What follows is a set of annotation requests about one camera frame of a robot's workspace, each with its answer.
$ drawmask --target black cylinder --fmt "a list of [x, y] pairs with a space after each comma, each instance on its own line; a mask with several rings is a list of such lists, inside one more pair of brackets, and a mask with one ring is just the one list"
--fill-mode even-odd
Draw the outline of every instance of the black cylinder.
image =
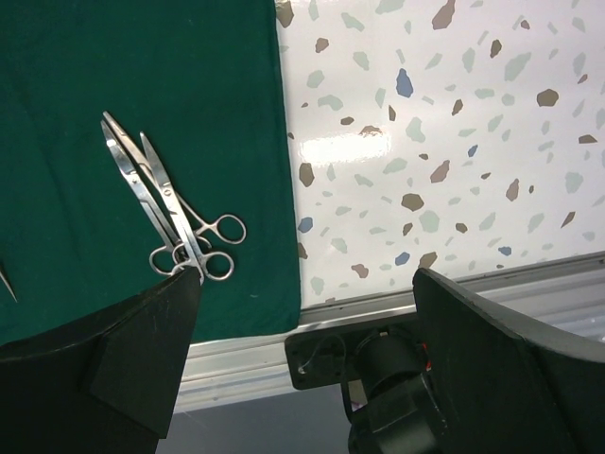
[[388, 333], [376, 334], [363, 343], [354, 357], [354, 367], [368, 400], [423, 371], [412, 341]]

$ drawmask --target black mounting plate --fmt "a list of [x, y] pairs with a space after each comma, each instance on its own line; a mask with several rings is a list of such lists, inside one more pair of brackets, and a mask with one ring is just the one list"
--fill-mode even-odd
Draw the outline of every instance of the black mounting plate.
[[340, 383], [345, 348], [347, 364], [344, 372], [347, 381], [359, 379], [349, 358], [362, 341], [381, 332], [398, 332], [413, 339], [422, 348], [416, 312], [295, 334], [285, 340], [285, 356], [292, 385], [297, 390], [310, 390]]

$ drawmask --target brown speck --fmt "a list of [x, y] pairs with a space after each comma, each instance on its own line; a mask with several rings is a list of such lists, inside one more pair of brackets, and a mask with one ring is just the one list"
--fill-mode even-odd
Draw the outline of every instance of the brown speck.
[[567, 216], [565, 217], [565, 220], [563, 221], [563, 224], [561, 224], [561, 228], [563, 228], [568, 223], [570, 223], [572, 220], [574, 220], [575, 217], [576, 217], [576, 212], [575, 211], [570, 211], [569, 213], [567, 213]]
[[408, 222], [406, 225], [404, 225], [404, 236], [409, 234], [409, 232], [412, 230], [412, 227], [414, 227], [414, 224], [411, 222]]
[[318, 40], [315, 42], [315, 52], [319, 54], [321, 51], [327, 49], [328, 45], [330, 45], [328, 40], [325, 38], [318, 38]]
[[536, 96], [536, 100], [538, 101], [538, 105], [540, 107], [552, 107], [557, 104], [559, 100], [559, 94], [550, 88], [540, 92]]
[[304, 248], [302, 243], [299, 243], [299, 258], [301, 258], [302, 260], [306, 260], [307, 258], [309, 258], [309, 256], [306, 254], [306, 249]]
[[370, 270], [364, 267], [361, 263], [358, 265], [352, 265], [351, 270], [355, 271], [361, 279], [365, 279], [370, 273]]
[[313, 167], [310, 163], [302, 163], [299, 167], [299, 180], [304, 184], [304, 187], [309, 187], [313, 180], [315, 180], [315, 175], [313, 175]]
[[420, 258], [418, 268], [431, 268], [435, 260], [437, 260], [437, 253], [426, 253]]
[[464, 104], [462, 103], [462, 99], [457, 99], [456, 102], [454, 103], [454, 108], [452, 109], [452, 116], [454, 116], [455, 114], [460, 112], [462, 110], [462, 107], [464, 107]]
[[435, 169], [433, 174], [431, 175], [431, 183], [440, 183], [447, 177], [447, 172], [450, 171], [450, 162], [449, 160], [443, 161], [439, 167]]
[[443, 5], [435, 17], [433, 18], [433, 29], [441, 30], [442, 28], [448, 28], [452, 23], [452, 17], [456, 12], [456, 0], [447, 0], [447, 3]]
[[275, 8], [277, 9], [277, 20], [280, 21], [283, 28], [288, 28], [292, 24], [292, 19], [294, 19], [294, 11], [290, 0], [278, 0]]
[[502, 43], [499, 40], [492, 41], [492, 47], [490, 48], [490, 58], [492, 59], [500, 53], [502, 50]]
[[507, 199], [510, 201], [515, 201], [519, 197], [519, 179], [515, 178], [514, 182], [512, 182], [507, 189]]
[[359, 132], [359, 135], [380, 135], [382, 134], [382, 131], [380, 131], [380, 128], [376, 128], [375, 126], [372, 125], [368, 125], [368, 126], [364, 126], [363, 130], [361, 130]]
[[410, 211], [417, 211], [424, 206], [424, 201], [418, 194], [405, 194], [401, 199], [401, 206]]
[[595, 137], [593, 137], [590, 134], [581, 135], [580, 137], [578, 137], [578, 143], [579, 144], [595, 144], [596, 139], [595, 139]]

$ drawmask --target speckled tabletop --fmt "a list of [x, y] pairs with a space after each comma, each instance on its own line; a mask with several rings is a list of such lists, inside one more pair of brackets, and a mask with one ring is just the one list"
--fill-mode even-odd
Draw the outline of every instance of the speckled tabletop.
[[277, 3], [303, 307], [605, 249], [605, 2]]

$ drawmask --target gray floor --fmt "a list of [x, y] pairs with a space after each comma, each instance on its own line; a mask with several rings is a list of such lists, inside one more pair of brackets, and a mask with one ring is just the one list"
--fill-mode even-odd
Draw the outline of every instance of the gray floor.
[[348, 454], [338, 386], [175, 414], [157, 454]]

